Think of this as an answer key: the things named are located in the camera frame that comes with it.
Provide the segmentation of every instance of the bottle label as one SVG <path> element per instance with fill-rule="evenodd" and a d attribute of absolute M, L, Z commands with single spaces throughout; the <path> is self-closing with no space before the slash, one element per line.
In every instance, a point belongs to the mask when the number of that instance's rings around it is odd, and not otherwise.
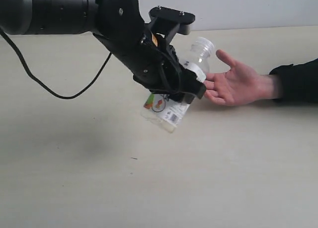
<path fill-rule="evenodd" d="M 198 81 L 204 82 L 206 75 L 195 63 L 187 60 L 180 60 L 180 63 L 184 68 L 196 73 Z M 187 103 L 176 102 L 169 99 L 168 95 L 161 94 L 151 94 L 144 104 L 145 109 L 152 111 L 158 118 L 167 121 L 175 127 L 181 122 L 189 106 Z"/>

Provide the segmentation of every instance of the plastic bottle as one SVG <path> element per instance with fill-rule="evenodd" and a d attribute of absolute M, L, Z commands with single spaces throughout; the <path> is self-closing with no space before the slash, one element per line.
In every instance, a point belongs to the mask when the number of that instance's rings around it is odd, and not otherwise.
<path fill-rule="evenodd" d="M 210 72 L 208 58 L 214 51 L 214 45 L 206 38 L 199 37 L 191 49 L 179 56 L 179 62 L 188 70 L 197 74 L 197 80 L 204 82 Z M 189 104 L 169 100 L 167 96 L 151 94 L 144 104 L 141 115 L 162 129 L 173 133 L 177 128 Z"/>

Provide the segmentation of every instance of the black robotic arm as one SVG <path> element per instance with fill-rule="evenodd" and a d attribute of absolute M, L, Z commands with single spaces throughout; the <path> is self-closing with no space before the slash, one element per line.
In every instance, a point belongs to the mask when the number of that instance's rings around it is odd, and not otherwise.
<path fill-rule="evenodd" d="M 195 16 L 165 7 L 150 11 L 150 23 L 138 0 L 0 0 L 0 28 L 11 35 L 92 32 L 152 93 L 191 103 L 206 87 L 185 69 L 170 45 L 190 33 Z"/>

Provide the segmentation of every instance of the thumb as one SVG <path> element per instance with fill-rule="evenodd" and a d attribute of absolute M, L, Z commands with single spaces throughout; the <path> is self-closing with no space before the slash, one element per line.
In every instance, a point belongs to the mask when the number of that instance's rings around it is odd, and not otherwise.
<path fill-rule="evenodd" d="M 220 59 L 222 62 L 230 66 L 231 68 L 236 66 L 236 60 L 232 58 L 229 54 L 222 50 L 217 50 L 216 55 L 218 59 Z"/>

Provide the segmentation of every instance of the white wall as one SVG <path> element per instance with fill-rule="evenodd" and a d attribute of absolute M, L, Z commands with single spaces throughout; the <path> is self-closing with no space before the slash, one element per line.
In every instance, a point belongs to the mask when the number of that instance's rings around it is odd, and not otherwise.
<path fill-rule="evenodd" d="M 318 0 L 140 0 L 146 20 L 157 5 L 195 14 L 197 30 L 318 25 Z"/>

